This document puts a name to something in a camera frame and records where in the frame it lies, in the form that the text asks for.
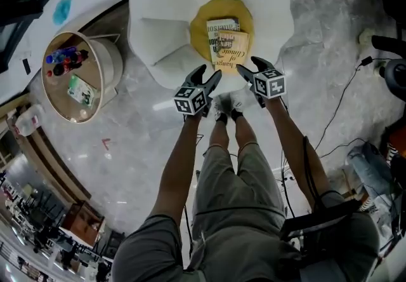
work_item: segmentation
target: person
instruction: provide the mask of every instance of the person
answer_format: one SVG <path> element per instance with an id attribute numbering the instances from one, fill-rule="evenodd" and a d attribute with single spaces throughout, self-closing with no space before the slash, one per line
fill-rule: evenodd
<path id="1" fill-rule="evenodd" d="M 331 189 L 323 166 L 290 118 L 280 98 L 265 100 L 287 162 L 312 210 L 306 181 L 304 146 L 310 172 L 324 207 L 344 202 Z M 284 204 L 270 166 L 243 115 L 238 94 L 214 104 L 216 124 L 200 171 L 193 206 L 193 253 L 183 270 L 180 223 L 195 162 L 200 116 L 188 116 L 165 166 L 157 200 L 144 224 L 121 244 L 113 263 L 115 282 L 139 281 L 365 281 L 378 252 L 371 218 L 360 212 L 317 232 L 311 248 L 322 258 L 304 265 L 302 254 L 280 240 Z M 228 153 L 226 125 L 235 122 L 239 145 L 235 174 Z"/>
<path id="2" fill-rule="evenodd" d="M 71 261 L 75 258 L 76 252 L 79 249 L 79 245 L 75 243 L 72 249 L 67 252 L 66 250 L 61 250 L 61 263 L 65 271 L 71 268 Z"/>

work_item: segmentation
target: book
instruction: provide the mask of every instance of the book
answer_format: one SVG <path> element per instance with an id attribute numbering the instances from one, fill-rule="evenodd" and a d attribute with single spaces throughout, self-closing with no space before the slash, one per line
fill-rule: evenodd
<path id="1" fill-rule="evenodd" d="M 92 108 L 99 93 L 90 84 L 73 74 L 69 80 L 68 95 L 80 104 Z"/>
<path id="2" fill-rule="evenodd" d="M 207 21 L 207 33 L 209 34 L 209 47 L 211 54 L 211 62 L 214 67 L 218 59 L 217 40 L 219 30 L 236 30 L 240 31 L 240 22 L 237 18 L 218 19 Z"/>
<path id="3" fill-rule="evenodd" d="M 249 34 L 245 32 L 219 30 L 216 70 L 238 74 L 236 65 L 246 62 L 248 44 Z"/>

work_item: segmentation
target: wire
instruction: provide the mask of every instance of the wire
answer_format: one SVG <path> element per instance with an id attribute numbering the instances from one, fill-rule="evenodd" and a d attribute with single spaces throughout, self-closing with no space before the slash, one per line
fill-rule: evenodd
<path id="1" fill-rule="evenodd" d="M 186 121 L 186 115 L 183 115 L 183 122 Z M 197 134 L 196 136 L 196 146 L 199 144 L 199 142 L 204 138 L 203 134 Z M 189 242 L 190 242 L 190 248 L 189 248 L 189 259 L 192 258 L 192 253 L 193 253 L 193 239 L 192 239 L 192 233 L 190 232 L 190 226 L 189 226 L 189 217 L 188 217 L 188 210 L 186 208 L 186 204 L 183 207 L 183 211 L 185 212 L 185 218 L 186 218 L 186 226 L 188 228 L 188 233 L 189 233 Z"/>
<path id="2" fill-rule="evenodd" d="M 309 143 L 308 137 L 303 137 L 303 161 L 304 161 L 304 175 L 306 176 L 309 191 L 315 200 L 315 204 L 319 203 L 320 208 L 325 208 L 320 195 L 318 194 L 316 183 L 311 174 L 311 168 L 309 163 L 309 157 L 307 153 L 307 144 Z"/>
<path id="3" fill-rule="evenodd" d="M 186 205 L 183 207 L 183 210 L 185 211 L 186 226 L 188 227 L 188 233 L 189 233 L 189 242 L 190 242 L 189 259 L 191 259 L 192 253 L 193 253 L 193 239 L 192 239 L 192 233 L 190 232 L 189 218 L 188 218 L 188 212 L 186 209 Z"/>
<path id="4" fill-rule="evenodd" d="M 340 145 L 337 145 L 333 150 L 331 150 L 330 152 L 328 152 L 328 153 L 326 153 L 326 154 L 323 154 L 323 156 L 320 156 L 320 157 L 318 157 L 319 159 L 322 159 L 322 158 L 324 158 L 324 157 L 327 157 L 327 156 L 330 156 L 330 154 L 332 154 L 335 150 L 337 150 L 338 148 L 340 148 L 340 147 L 347 147 L 347 146 L 349 146 L 351 143 L 353 143 L 353 142 L 355 142 L 355 141 L 357 141 L 357 140 L 360 140 L 360 141 L 362 141 L 363 143 L 366 143 L 366 141 L 364 141 L 362 138 L 360 138 L 360 137 L 357 137 L 357 138 L 354 138 L 351 142 L 349 142 L 349 143 L 347 143 L 347 144 L 340 144 Z"/>
<path id="5" fill-rule="evenodd" d="M 286 109 L 286 112 L 287 112 L 287 114 L 289 115 L 289 110 L 287 109 L 287 106 L 286 106 L 286 104 L 285 104 L 285 102 L 284 102 L 284 99 L 283 99 L 282 97 L 280 97 L 280 101 L 283 103 L 283 105 L 284 105 L 284 107 L 285 107 L 285 109 Z"/>
<path id="6" fill-rule="evenodd" d="M 347 85 L 344 87 L 343 93 L 341 94 L 341 97 L 340 97 L 340 99 L 339 99 L 339 102 L 338 102 L 338 105 L 337 105 L 337 107 L 336 107 L 336 110 L 334 111 L 334 114 L 333 114 L 333 116 L 331 117 L 329 123 L 328 123 L 327 126 L 324 128 L 323 135 L 322 135 L 322 137 L 320 138 L 320 141 L 318 141 L 318 144 L 317 144 L 315 150 L 317 150 L 317 148 L 318 148 L 318 147 L 320 146 L 320 144 L 322 143 L 322 140 L 323 140 L 323 138 L 324 138 L 324 136 L 325 136 L 325 132 L 327 131 L 327 129 L 329 128 L 329 126 L 330 126 L 330 124 L 332 123 L 333 119 L 334 119 L 334 118 L 336 117 L 336 115 L 337 115 L 337 111 L 338 111 L 338 109 L 339 109 L 339 107 L 340 107 L 340 105 L 341 105 L 341 102 L 343 101 L 345 91 L 347 90 L 347 88 L 349 87 L 349 85 L 351 84 L 351 82 L 354 80 L 354 77 L 356 76 L 356 74 L 357 74 L 357 72 L 358 72 L 358 69 L 359 69 L 362 65 L 363 65 L 363 63 L 361 63 L 360 65 L 358 65 L 358 66 L 356 67 L 355 72 L 354 72 L 354 75 L 351 77 L 351 79 L 348 81 Z"/>
<path id="7" fill-rule="evenodd" d="M 293 213 L 293 210 L 292 210 L 291 202 L 289 201 L 289 197 L 287 195 L 286 180 L 285 180 L 285 168 L 284 168 L 284 166 L 282 167 L 282 163 L 283 164 L 285 163 L 285 160 L 282 161 L 283 155 L 284 155 L 284 150 L 282 149 L 282 151 L 280 152 L 280 176 L 282 177 L 282 183 L 284 185 L 284 193 L 285 193 L 287 205 L 288 205 L 288 207 L 289 207 L 289 209 L 290 209 L 290 211 L 292 213 L 292 216 L 294 218 L 296 218 L 296 216 L 295 216 L 295 214 Z"/>

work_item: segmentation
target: cable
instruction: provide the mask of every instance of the cable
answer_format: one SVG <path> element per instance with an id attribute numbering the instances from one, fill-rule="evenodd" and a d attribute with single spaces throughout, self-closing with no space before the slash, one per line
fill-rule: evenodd
<path id="1" fill-rule="evenodd" d="M 296 218 L 295 214 L 293 213 L 291 202 L 289 201 L 289 197 L 287 196 L 287 188 L 286 188 L 286 180 L 285 180 L 285 168 L 284 168 L 284 166 L 282 167 L 282 163 L 285 163 L 284 160 L 282 161 L 283 155 L 284 155 L 284 150 L 282 149 L 282 151 L 280 152 L 280 176 L 282 177 L 282 183 L 284 185 L 284 193 L 285 193 L 285 197 L 286 197 L 286 203 L 287 203 L 287 205 L 288 205 L 288 207 L 289 207 L 289 209 L 290 209 L 290 211 L 292 213 L 292 216 L 294 218 Z"/>
<path id="2" fill-rule="evenodd" d="M 393 60 L 395 60 L 395 58 L 373 58 L 372 60 L 393 61 Z"/>
<path id="3" fill-rule="evenodd" d="M 197 134 L 196 146 L 199 144 L 199 142 L 202 140 L 202 138 L 204 138 L 204 135 L 203 135 L 203 134 Z"/>
<path id="4" fill-rule="evenodd" d="M 318 157 L 319 159 L 322 159 L 322 158 L 324 158 L 324 157 L 327 157 L 327 156 L 330 156 L 330 154 L 332 154 L 335 150 L 337 150 L 338 148 L 340 148 L 340 147 L 347 147 L 347 146 L 349 146 L 351 143 L 353 143 L 353 142 L 355 142 L 355 141 L 357 141 L 357 140 L 360 140 L 360 141 L 362 141 L 363 143 L 366 143 L 366 141 L 364 141 L 362 138 L 359 138 L 359 137 L 357 137 L 357 138 L 354 138 L 351 142 L 349 142 L 349 143 L 347 143 L 347 144 L 340 144 L 340 145 L 337 145 L 333 150 L 331 150 L 330 152 L 328 152 L 328 153 L 326 153 L 326 154 L 323 154 L 323 156 L 320 156 L 320 157 Z"/>
<path id="5" fill-rule="evenodd" d="M 322 135 L 322 137 L 320 138 L 320 141 L 318 141 L 318 144 L 317 144 L 315 150 L 317 150 L 317 148 L 319 147 L 319 145 L 322 143 L 322 140 L 323 140 L 323 138 L 324 138 L 325 132 L 327 131 L 327 129 L 329 128 L 329 126 L 330 126 L 330 124 L 332 123 L 333 119 L 334 119 L 334 118 L 336 117 L 336 115 L 337 115 L 337 111 L 338 111 L 338 109 L 339 109 L 339 107 L 340 107 L 340 105 L 341 105 L 341 102 L 343 101 L 343 97 L 344 97 L 345 91 L 347 90 L 347 88 L 349 87 L 349 85 L 351 84 L 351 82 L 354 80 L 354 77 L 356 76 L 356 74 L 357 74 L 357 72 L 358 72 L 358 69 L 359 69 L 361 66 L 364 66 L 364 64 L 361 63 L 360 65 L 358 65 L 358 66 L 356 67 L 355 72 L 354 72 L 354 75 L 351 77 L 351 79 L 348 81 L 347 85 L 344 87 L 343 93 L 341 94 L 341 97 L 340 97 L 340 99 L 339 99 L 339 102 L 338 102 L 338 105 L 337 105 L 337 107 L 336 107 L 336 110 L 334 111 L 334 114 L 333 114 L 333 116 L 331 117 L 329 123 L 328 123 L 327 126 L 324 128 L 323 135 Z"/>
<path id="6" fill-rule="evenodd" d="M 309 157 L 307 153 L 307 143 L 309 142 L 308 137 L 303 137 L 303 161 L 304 161 L 304 175 L 306 176 L 306 181 L 309 187 L 309 191 L 315 200 L 315 204 L 318 203 L 320 208 L 325 208 L 320 195 L 318 194 L 313 175 L 311 174 L 311 168 L 309 163 Z"/>
<path id="7" fill-rule="evenodd" d="M 189 242 L 190 242 L 189 259 L 191 259 L 192 258 L 192 252 L 193 252 L 193 239 L 192 239 L 192 233 L 190 232 L 189 218 L 188 218 L 188 212 L 187 212 L 187 209 L 186 209 L 186 205 L 183 207 L 183 210 L 185 211 L 186 226 L 188 227 L 188 233 L 189 233 Z"/>

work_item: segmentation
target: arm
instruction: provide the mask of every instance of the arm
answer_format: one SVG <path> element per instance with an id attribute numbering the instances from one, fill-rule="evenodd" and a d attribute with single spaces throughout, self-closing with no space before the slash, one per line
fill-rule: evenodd
<path id="1" fill-rule="evenodd" d="M 157 201 L 150 215 L 165 214 L 180 225 L 195 165 L 200 116 L 188 116 L 160 179 Z"/>
<path id="2" fill-rule="evenodd" d="M 303 134 L 289 117 L 279 98 L 265 101 L 266 108 L 271 114 L 278 131 L 280 143 L 285 152 L 287 162 L 291 167 L 292 173 L 298 182 L 299 188 L 306 196 L 310 206 L 314 209 L 315 200 L 311 195 L 306 176 L 305 162 L 303 158 Z M 325 175 L 322 163 L 314 148 L 307 142 L 307 153 L 310 165 L 310 172 L 314 179 L 318 194 L 330 189 L 329 181 Z"/>

